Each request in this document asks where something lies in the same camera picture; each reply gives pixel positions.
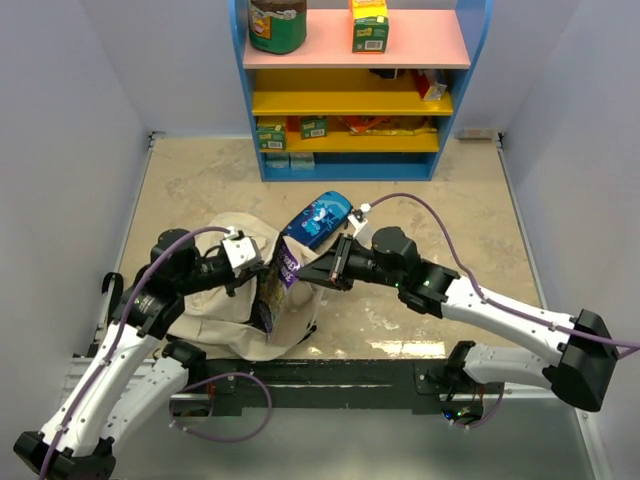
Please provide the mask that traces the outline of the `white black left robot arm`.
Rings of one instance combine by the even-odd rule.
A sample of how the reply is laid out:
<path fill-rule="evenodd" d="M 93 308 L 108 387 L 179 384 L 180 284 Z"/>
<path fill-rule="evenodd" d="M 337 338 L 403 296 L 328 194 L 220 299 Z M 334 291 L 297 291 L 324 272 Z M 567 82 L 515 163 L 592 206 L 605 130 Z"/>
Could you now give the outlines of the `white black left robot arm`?
<path fill-rule="evenodd" d="M 137 383 L 134 374 L 184 313 L 188 295 L 222 287 L 228 295 L 261 260 L 253 240 L 233 227 L 212 254 L 196 246 L 199 230 L 163 232 L 149 264 L 111 306 L 106 335 L 90 365 L 56 413 L 16 440 L 15 454 L 41 479 L 108 479 L 127 440 L 179 390 L 207 380 L 202 350 L 173 343 Z"/>

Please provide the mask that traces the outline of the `purple Treehouse book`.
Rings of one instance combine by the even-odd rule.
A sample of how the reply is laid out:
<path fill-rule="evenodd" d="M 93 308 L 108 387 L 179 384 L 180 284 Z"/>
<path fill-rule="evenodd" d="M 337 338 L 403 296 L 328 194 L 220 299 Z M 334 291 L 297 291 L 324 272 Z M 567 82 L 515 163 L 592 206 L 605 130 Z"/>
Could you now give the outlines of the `purple Treehouse book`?
<path fill-rule="evenodd" d="M 297 281 L 301 261 L 289 247 L 286 236 L 280 235 L 272 252 L 269 268 L 260 274 L 257 283 L 254 314 L 264 329 L 268 343 L 275 342 L 278 320 L 284 315 L 286 297 Z"/>

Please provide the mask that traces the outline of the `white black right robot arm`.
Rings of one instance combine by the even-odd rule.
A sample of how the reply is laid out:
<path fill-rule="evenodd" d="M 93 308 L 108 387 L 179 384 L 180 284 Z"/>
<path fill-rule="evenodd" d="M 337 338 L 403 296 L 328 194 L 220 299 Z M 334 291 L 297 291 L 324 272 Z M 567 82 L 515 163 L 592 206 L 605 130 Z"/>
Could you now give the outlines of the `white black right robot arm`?
<path fill-rule="evenodd" d="M 582 310 L 572 316 L 508 297 L 492 299 L 470 276 L 422 258 L 398 227 L 376 231 L 370 247 L 339 235 L 296 276 L 340 291 L 357 281 L 393 287 L 400 302 L 418 314 L 466 323 L 510 341 L 508 347 L 473 341 L 455 347 L 445 379 L 459 393 L 477 384 L 530 385 L 578 409 L 598 412 L 620 358 L 600 315 Z"/>

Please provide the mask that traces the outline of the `beige canvas backpack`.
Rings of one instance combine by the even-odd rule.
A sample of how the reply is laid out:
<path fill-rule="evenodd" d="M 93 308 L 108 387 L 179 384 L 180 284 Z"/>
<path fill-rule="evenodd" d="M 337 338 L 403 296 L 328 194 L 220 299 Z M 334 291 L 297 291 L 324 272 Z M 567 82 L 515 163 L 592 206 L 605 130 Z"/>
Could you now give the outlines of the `beige canvas backpack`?
<path fill-rule="evenodd" d="M 222 348 L 245 360 L 270 361 L 286 354 L 313 332 L 322 290 L 297 279 L 286 297 L 275 342 L 267 342 L 254 314 L 254 302 L 259 275 L 268 270 L 275 243 L 284 234 L 249 214 L 225 213 L 222 217 L 230 221 L 229 227 L 242 230 L 255 240 L 262 262 L 243 271 L 226 288 L 185 295 L 186 275 L 199 257 L 222 249 L 221 240 L 228 227 L 209 225 L 193 231 L 163 232 L 152 249 L 150 264 L 120 296 L 101 353 L 115 356 L 136 347 L 141 356 L 147 356 L 165 336 L 171 335 L 208 350 Z M 306 246 L 289 236 L 286 240 L 301 267 L 316 259 Z"/>

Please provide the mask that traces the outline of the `blue pencil case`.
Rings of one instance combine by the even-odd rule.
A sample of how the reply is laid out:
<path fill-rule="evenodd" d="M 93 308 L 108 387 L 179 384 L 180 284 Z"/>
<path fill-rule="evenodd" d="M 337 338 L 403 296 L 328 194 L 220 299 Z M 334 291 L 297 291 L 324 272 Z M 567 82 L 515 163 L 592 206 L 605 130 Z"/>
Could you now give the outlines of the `blue pencil case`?
<path fill-rule="evenodd" d="M 283 229 L 311 250 L 319 248 L 346 221 L 352 204 L 342 194 L 327 191 L 303 208 Z"/>

